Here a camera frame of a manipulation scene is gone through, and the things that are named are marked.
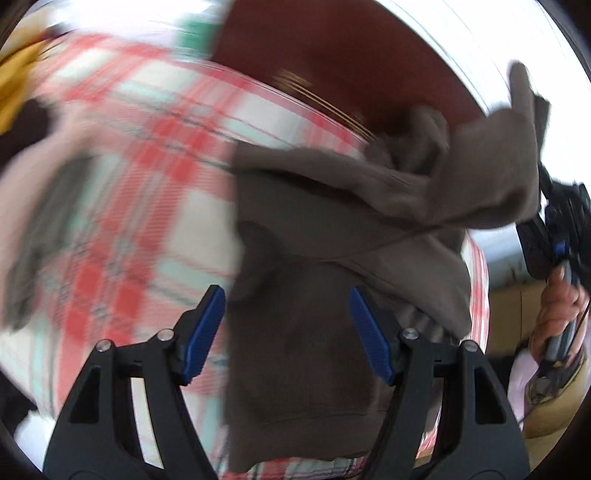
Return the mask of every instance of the gray handle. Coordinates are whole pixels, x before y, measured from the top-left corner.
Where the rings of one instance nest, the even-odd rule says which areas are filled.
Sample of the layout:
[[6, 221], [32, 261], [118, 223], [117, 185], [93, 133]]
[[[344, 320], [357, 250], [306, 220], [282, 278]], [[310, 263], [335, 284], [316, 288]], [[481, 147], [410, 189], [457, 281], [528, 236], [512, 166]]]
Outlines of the gray handle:
[[[560, 264], [564, 267], [564, 281], [571, 285], [579, 286], [579, 278], [577, 275], [573, 275], [573, 271], [570, 268], [568, 260], [563, 261]], [[565, 362], [567, 359], [570, 346], [574, 340], [574, 333], [576, 331], [577, 319], [573, 319], [564, 329], [564, 331], [555, 337], [552, 337], [548, 342], [548, 348], [544, 355], [544, 360], [552, 364], [556, 362]]]

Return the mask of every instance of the white floor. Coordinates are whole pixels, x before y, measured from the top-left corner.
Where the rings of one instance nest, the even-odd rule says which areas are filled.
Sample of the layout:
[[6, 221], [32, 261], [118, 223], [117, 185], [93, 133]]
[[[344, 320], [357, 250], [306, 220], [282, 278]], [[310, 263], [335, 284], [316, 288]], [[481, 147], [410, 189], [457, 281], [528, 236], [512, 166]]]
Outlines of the white floor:
[[[552, 103], [542, 161], [563, 181], [591, 183], [587, 136], [591, 83], [550, 17], [535, 0], [379, 0], [421, 35], [464, 81], [481, 107], [508, 102], [507, 68], [521, 60], [533, 87]], [[205, 0], [62, 0], [57, 17], [86, 30], [108, 31], [170, 45], [184, 12], [203, 11]], [[514, 227], [474, 232], [500, 286], [523, 271]], [[18, 441], [40, 466], [52, 422], [33, 418]]]

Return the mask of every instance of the yellow cloth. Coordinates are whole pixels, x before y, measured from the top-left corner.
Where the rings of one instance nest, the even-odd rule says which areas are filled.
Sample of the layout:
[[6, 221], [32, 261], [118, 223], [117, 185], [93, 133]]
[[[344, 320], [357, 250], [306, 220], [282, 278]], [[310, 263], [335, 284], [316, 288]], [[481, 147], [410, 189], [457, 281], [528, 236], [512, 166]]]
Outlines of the yellow cloth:
[[10, 130], [28, 96], [28, 79], [45, 42], [30, 45], [0, 64], [0, 135]]

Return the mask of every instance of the plaid tablecloth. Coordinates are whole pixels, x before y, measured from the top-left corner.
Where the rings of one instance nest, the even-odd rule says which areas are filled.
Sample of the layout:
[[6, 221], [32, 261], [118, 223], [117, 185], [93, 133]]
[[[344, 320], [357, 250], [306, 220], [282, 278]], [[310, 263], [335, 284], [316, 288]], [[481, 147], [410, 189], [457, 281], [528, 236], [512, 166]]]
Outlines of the plaid tablecloth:
[[[0, 365], [41, 411], [56, 416], [101, 338], [147, 340], [193, 308], [210, 284], [230, 287], [240, 243], [233, 231], [228, 159], [233, 139], [308, 145], [359, 155], [360, 138], [289, 96], [215, 64], [105, 35], [72, 34], [35, 71], [37, 94], [83, 100], [100, 122], [96, 162], [61, 254], [42, 272], [33, 320], [0, 335]], [[470, 337], [486, 347], [488, 273], [463, 249], [472, 279]], [[355, 475], [363, 459], [283, 459], [226, 472], [222, 324], [203, 373], [183, 394], [213, 466], [224, 477], [320, 479]], [[135, 408], [147, 461], [159, 464], [141, 381]], [[421, 451], [434, 442], [426, 435]]]

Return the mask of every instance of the folded clothing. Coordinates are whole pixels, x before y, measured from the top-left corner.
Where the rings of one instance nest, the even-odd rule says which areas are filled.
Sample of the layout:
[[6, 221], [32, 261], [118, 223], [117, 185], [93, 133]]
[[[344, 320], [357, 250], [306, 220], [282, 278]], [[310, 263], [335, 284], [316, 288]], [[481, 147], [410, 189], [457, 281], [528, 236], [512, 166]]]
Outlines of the folded clothing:
[[245, 250], [226, 314], [230, 470], [371, 448], [392, 391], [371, 371], [349, 316], [352, 287], [366, 284], [403, 327], [432, 341], [470, 332], [465, 229], [526, 220], [538, 208], [523, 65], [510, 81], [511, 108], [451, 138], [440, 113], [414, 108], [408, 132], [370, 144], [363, 160], [237, 146]]

